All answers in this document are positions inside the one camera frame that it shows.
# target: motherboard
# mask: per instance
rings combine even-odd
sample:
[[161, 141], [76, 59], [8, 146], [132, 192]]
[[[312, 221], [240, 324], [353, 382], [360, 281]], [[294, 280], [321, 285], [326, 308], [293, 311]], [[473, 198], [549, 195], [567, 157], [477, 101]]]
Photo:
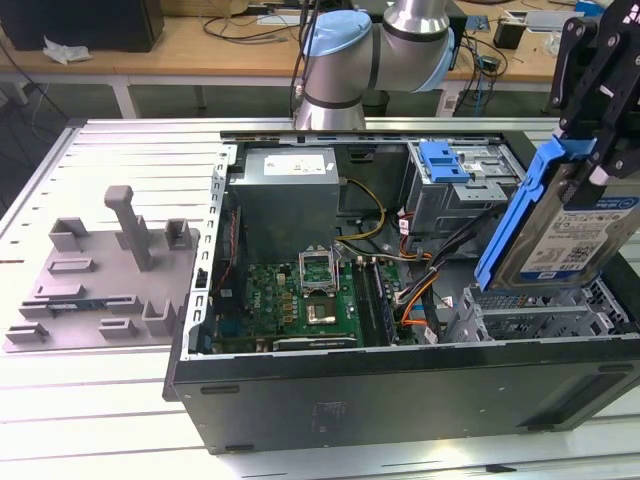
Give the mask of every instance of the motherboard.
[[384, 260], [251, 264], [245, 308], [216, 319], [217, 353], [391, 345], [396, 266]]

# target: hard drive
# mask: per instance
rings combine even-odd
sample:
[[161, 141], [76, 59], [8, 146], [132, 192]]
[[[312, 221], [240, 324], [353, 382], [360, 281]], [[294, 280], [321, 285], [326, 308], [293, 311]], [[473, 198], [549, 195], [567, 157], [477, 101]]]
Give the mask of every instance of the hard drive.
[[566, 179], [584, 167], [591, 141], [542, 145], [475, 274], [483, 290], [551, 295], [589, 284], [640, 224], [638, 175], [610, 179], [588, 206], [564, 204]]

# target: power supply label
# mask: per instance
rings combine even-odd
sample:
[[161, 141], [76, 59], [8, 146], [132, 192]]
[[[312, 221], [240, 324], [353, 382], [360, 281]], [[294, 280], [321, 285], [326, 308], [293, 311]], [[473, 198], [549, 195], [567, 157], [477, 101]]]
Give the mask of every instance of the power supply label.
[[520, 275], [547, 280], [582, 271], [609, 238], [609, 226], [626, 217], [637, 204], [637, 197], [605, 197], [589, 210], [561, 210], [522, 266]]
[[322, 155], [268, 155], [264, 159], [265, 175], [324, 175], [325, 173]]

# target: ram slot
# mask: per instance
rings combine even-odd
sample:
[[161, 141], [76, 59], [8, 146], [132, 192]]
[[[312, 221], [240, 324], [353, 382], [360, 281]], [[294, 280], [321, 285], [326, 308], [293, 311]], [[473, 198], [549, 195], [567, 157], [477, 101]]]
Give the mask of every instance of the ram slot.
[[373, 310], [373, 319], [378, 337], [378, 345], [387, 346], [393, 343], [395, 330], [393, 317], [387, 301], [384, 284], [380, 276], [377, 263], [369, 263], [365, 266], [365, 276], [369, 291], [369, 303]]
[[353, 286], [355, 287], [356, 306], [358, 308], [360, 330], [362, 331], [364, 346], [376, 347], [379, 345], [378, 333], [371, 305], [372, 302], [369, 299], [365, 271], [364, 267], [358, 265], [355, 260], [351, 261], [351, 275], [353, 277]]

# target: desk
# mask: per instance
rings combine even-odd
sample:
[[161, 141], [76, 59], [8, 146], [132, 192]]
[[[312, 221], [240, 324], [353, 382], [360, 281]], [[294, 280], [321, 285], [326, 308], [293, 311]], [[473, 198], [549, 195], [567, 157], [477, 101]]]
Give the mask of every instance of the desk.
[[[532, 0], [536, 5], [557, 9], [546, 0]], [[470, 15], [487, 15], [497, 19], [504, 10], [530, 10], [520, 0], [483, 6], [460, 2], [460, 7]], [[492, 32], [478, 32], [477, 37], [491, 42]], [[228, 35], [249, 35], [273, 27], [252, 24], [246, 27], [230, 25]], [[297, 35], [297, 29], [291, 32]], [[149, 53], [93, 51], [92, 60], [61, 65], [40, 51], [18, 52], [4, 37], [14, 60], [36, 82], [66, 84], [107, 84], [113, 88], [123, 118], [139, 116], [135, 100], [129, 92], [130, 85], [238, 85], [238, 86], [288, 86], [298, 53], [298, 44], [287, 32], [280, 32], [286, 41], [269, 45], [238, 45], [206, 35], [197, 18], [167, 17], [162, 36]], [[553, 78], [555, 59], [544, 51], [546, 34], [525, 32], [520, 47], [515, 52], [505, 51], [509, 60], [507, 72], [496, 82], [497, 90], [549, 91]], [[481, 53], [489, 49], [480, 48]], [[459, 56], [456, 68], [449, 72], [440, 86], [443, 90], [439, 115], [451, 116], [452, 102], [464, 89], [471, 77], [473, 64], [468, 52]], [[24, 82], [4, 55], [0, 55], [0, 82]], [[196, 89], [199, 106], [204, 106], [202, 89]]]
[[[270, 130], [288, 119], [260, 119]], [[202, 225], [220, 130], [255, 128], [240, 119], [90, 121], [67, 128], [0, 220], [0, 338], [18, 317], [51, 249], [59, 216], [82, 216], [87, 229], [114, 228], [104, 207], [109, 183], [129, 184], [149, 228], [188, 217]], [[555, 119], [412, 119], [425, 131], [524, 131], [536, 145]], [[373, 119], [370, 128], [407, 128], [407, 119]], [[93, 215], [86, 215], [93, 209]], [[182, 404], [161, 398], [169, 347], [5, 354], [0, 349], [0, 472], [6, 479], [158, 480], [489, 477], [488, 464], [515, 468], [496, 478], [594, 480], [640, 476], [640, 389], [572, 432], [461, 438], [362, 447], [212, 457]]]

